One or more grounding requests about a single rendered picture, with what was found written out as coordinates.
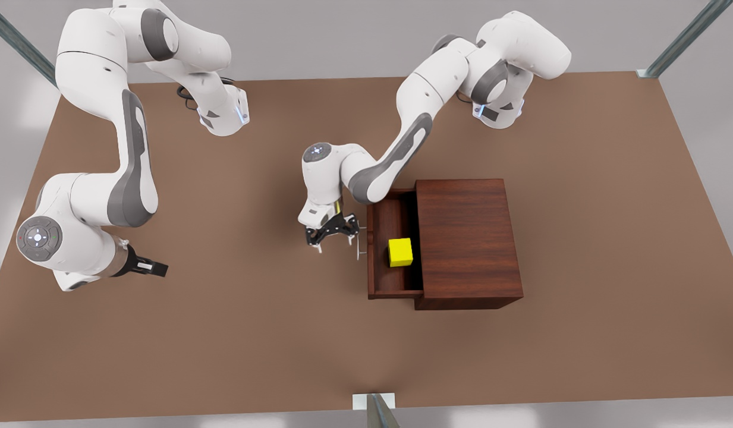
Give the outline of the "yellow cube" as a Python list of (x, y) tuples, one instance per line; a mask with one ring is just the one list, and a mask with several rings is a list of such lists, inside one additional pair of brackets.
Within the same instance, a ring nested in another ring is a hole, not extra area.
[(388, 240), (388, 261), (391, 268), (410, 266), (414, 260), (410, 238), (393, 238)]

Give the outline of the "dark wooden cabinet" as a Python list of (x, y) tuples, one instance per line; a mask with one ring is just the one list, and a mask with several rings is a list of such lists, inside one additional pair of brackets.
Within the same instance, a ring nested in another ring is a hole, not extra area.
[(416, 310), (499, 309), (524, 295), (502, 179), (416, 181)]

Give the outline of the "silver frame post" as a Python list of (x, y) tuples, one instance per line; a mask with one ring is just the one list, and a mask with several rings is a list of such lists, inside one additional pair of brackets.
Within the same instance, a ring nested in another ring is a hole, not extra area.
[(636, 70), (640, 79), (657, 79), (682, 55), (684, 51), (705, 30), (720, 17), (733, 3), (733, 0), (709, 0), (694, 19), (662, 51), (662, 53), (643, 70)]
[(24, 35), (15, 28), (15, 26), (8, 21), (0, 13), (0, 37), (5, 41), (12, 49), (28, 62), (40, 75), (44, 76), (45, 79), (57, 87), (55, 80), (55, 66), (47, 57), (27, 40)]
[(366, 411), (367, 428), (401, 428), (393, 414), (396, 409), (395, 393), (352, 395), (354, 411)]

